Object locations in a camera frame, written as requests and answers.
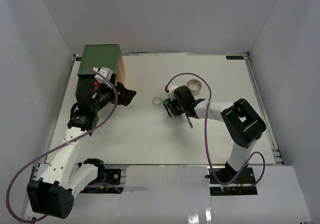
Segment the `green drawer box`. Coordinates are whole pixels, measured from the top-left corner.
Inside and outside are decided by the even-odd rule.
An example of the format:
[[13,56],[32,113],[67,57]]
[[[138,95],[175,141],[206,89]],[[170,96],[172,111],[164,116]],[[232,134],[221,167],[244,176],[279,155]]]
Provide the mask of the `green drawer box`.
[[122,56],[119,44],[87,44],[84,46],[82,57],[77,72],[78,81],[76,91],[84,83],[94,83],[94,74],[89,71],[91,68],[101,69],[102,67],[113,70],[118,82],[119,58]]

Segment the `green highlighter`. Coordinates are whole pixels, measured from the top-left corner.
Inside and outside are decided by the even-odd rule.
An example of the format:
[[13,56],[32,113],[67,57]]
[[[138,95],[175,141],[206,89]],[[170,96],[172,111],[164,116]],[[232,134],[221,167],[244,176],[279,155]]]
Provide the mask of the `green highlighter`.
[[170,98],[166,98],[163,100],[163,105],[165,106],[166,109],[170,109]]

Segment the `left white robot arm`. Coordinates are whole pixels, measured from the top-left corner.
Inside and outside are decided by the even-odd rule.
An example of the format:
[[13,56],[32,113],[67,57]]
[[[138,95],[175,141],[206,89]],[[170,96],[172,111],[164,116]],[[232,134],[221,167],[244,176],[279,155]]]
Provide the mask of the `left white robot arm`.
[[99,121],[98,112],[109,103],[127,106],[136,94],[121,82],[114,88],[105,83],[84,83],[77,88],[76,103],[71,108],[64,137],[65,146],[57,151],[39,179],[31,180],[27,185],[33,212],[65,219],[76,196],[87,185],[104,182],[106,171],[100,159],[88,158],[80,163],[76,172],[72,170]]

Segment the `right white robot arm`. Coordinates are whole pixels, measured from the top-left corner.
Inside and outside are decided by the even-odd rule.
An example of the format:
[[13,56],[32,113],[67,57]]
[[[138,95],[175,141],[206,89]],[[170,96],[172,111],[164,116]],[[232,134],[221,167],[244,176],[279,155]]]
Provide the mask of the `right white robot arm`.
[[168,98],[164,106],[175,117],[185,115],[188,119],[210,119],[223,122],[233,140],[230,157],[225,163],[225,172],[220,176],[236,184],[244,177],[252,149],[263,132],[265,122],[250,105],[240,98],[235,102],[214,102],[204,98],[195,99],[185,85],[171,84],[165,87]]

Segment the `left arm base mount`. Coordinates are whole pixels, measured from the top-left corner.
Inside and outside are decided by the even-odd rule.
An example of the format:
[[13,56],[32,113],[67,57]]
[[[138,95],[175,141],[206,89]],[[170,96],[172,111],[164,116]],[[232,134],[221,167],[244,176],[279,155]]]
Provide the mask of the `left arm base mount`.
[[100,182],[92,181],[85,187],[81,194],[121,194],[126,182],[126,170],[119,168],[106,168],[104,170],[104,180]]

